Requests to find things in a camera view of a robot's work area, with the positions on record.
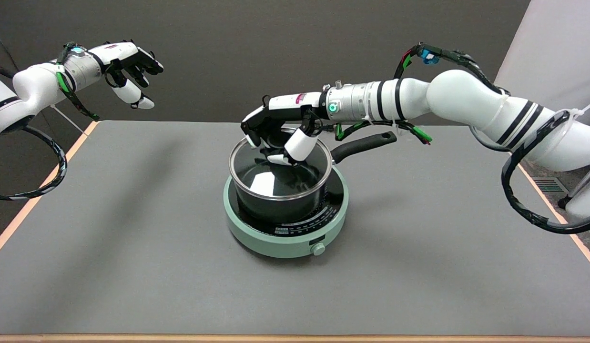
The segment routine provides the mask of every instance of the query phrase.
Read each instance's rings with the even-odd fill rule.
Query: white wall
[[[532,0],[495,83],[555,111],[587,106],[590,0]]]

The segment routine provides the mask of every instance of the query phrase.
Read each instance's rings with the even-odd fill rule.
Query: cooking pot
[[[295,128],[282,128],[286,141]],[[297,166],[267,161],[264,148],[251,148],[242,139],[229,159],[238,204],[252,217],[269,223],[293,223],[312,213],[322,200],[334,164],[356,154],[397,141],[393,132],[374,134],[333,150],[320,140]]]

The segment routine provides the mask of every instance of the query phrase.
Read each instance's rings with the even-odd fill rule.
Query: robot finger
[[[132,78],[134,78],[134,80],[136,80],[136,83],[138,85],[140,85],[143,88],[149,86],[149,81],[147,80],[147,78],[145,78],[145,76],[142,74],[142,71],[136,65],[132,65],[124,69],[126,72],[128,72],[128,74],[130,74],[130,76],[132,76]]]
[[[159,61],[157,61],[154,56],[152,56],[145,50],[138,48],[137,55],[138,58],[136,61],[136,66],[139,67],[141,70],[144,70],[151,75],[157,75],[160,72],[164,72],[164,66],[161,63],[159,63]]]
[[[134,84],[127,80],[123,87],[112,87],[112,91],[126,104],[130,104],[132,109],[152,109],[155,103],[145,96],[142,91]]]

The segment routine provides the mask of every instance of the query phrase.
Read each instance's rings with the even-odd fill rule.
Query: glass lid
[[[297,166],[270,163],[266,158],[268,152],[264,146],[251,148],[243,139],[230,157],[232,178],[241,189],[256,197],[304,197],[317,191],[331,172],[331,154],[321,141],[317,141],[308,158]]]

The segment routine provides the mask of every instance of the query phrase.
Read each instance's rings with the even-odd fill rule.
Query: black handle
[[[380,146],[395,143],[396,141],[397,136],[395,136],[395,133],[391,131],[384,132],[383,134],[374,134],[338,146],[337,148],[331,150],[331,156],[334,159],[334,163],[337,164],[343,161],[348,156],[358,154],[359,152],[379,148]]]

